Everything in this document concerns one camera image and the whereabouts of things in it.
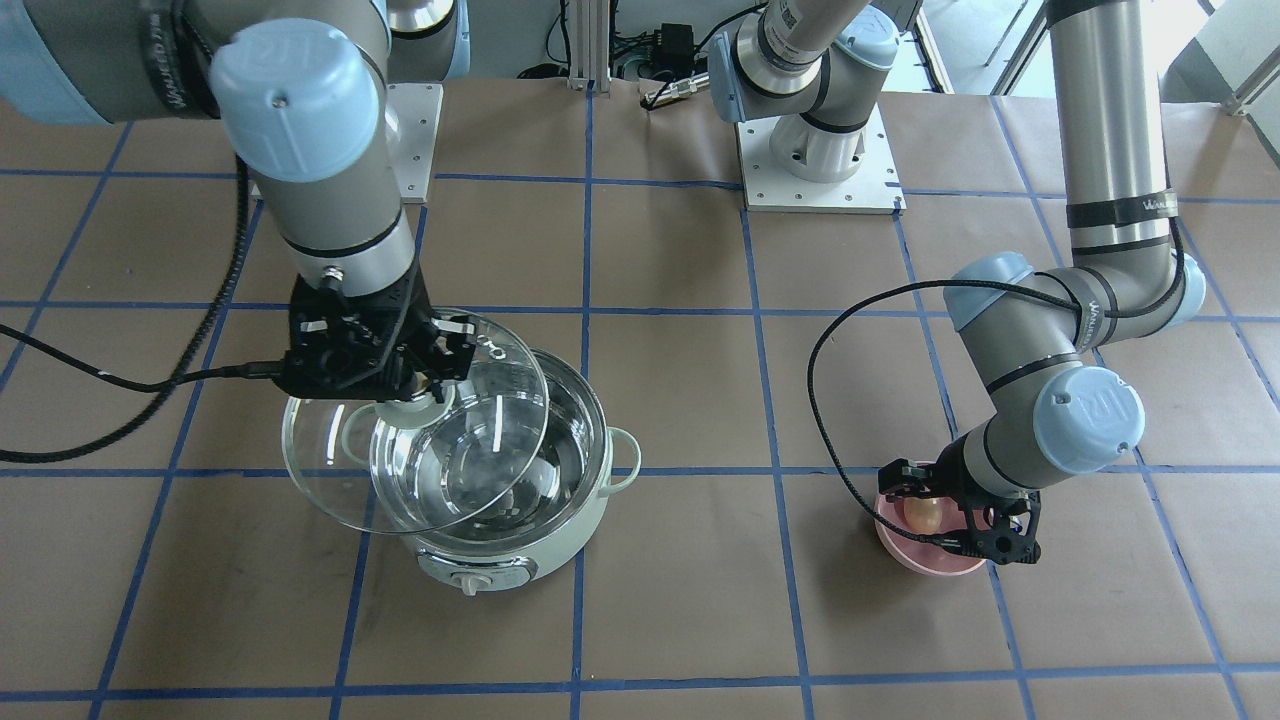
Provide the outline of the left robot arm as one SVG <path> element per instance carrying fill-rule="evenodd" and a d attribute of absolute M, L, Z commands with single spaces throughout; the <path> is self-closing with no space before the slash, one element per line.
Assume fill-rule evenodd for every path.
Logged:
<path fill-rule="evenodd" d="M 1204 274 L 1178 231 L 1158 78 L 1139 1 L 1046 1 L 1071 264 L 1036 270 L 997 252 L 941 281 L 943 301 L 993 415 L 931 462 L 879 469 L 877 498 L 940 501 L 950 518 L 895 520 L 883 534 L 959 557 L 1033 564 L 1044 488 L 1105 468 L 1146 429 L 1135 392 L 1085 355 L 1192 319 Z M 773 120 L 765 161 L 801 191 L 858 177 L 870 117 L 900 46 L 867 1 L 769 1 L 707 37 L 716 110 Z"/>

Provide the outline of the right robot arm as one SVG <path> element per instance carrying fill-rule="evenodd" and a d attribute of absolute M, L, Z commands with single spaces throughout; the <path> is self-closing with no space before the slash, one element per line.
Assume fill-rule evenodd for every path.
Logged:
<path fill-rule="evenodd" d="M 387 95 L 466 72 L 467 33 L 462 1 L 5 1 L 3 96 L 44 123 L 219 120 L 298 269 L 276 384 L 442 397 L 475 332 L 428 297 Z"/>

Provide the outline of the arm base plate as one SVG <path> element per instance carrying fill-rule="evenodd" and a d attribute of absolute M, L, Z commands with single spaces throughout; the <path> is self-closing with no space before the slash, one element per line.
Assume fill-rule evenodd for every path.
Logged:
<path fill-rule="evenodd" d="M 428 202 L 443 99 L 439 83 L 387 86 L 387 146 L 403 202 Z"/>
<path fill-rule="evenodd" d="M 892 214 L 906 208 L 881 109 L 851 133 L 800 115 L 736 124 L 749 211 Z"/>

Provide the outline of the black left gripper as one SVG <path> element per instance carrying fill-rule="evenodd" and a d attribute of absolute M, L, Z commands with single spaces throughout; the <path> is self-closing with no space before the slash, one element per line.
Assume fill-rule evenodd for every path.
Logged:
<path fill-rule="evenodd" d="M 951 555 L 982 556 L 998 565 L 1041 560 L 1036 538 L 1041 519 L 1038 491 L 1002 497 L 978 486 L 961 464 L 951 468 L 941 461 L 908 459 L 881 468 L 878 483 L 877 512 L 891 521 L 902 521 L 901 502 L 908 497 L 942 498 L 945 521 L 959 521 L 961 509 L 966 529 L 927 536 L 928 544 Z"/>

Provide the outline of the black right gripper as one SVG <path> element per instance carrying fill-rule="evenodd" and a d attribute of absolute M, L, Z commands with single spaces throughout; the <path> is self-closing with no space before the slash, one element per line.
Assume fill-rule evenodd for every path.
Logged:
<path fill-rule="evenodd" d="M 339 281 L 312 287 L 297 277 L 278 388 L 296 398 L 402 401 L 428 393 L 445 402 L 449 383 L 468 378 L 476 329 L 468 314 L 435 316 L 431 309 L 419 270 L 358 297 Z"/>

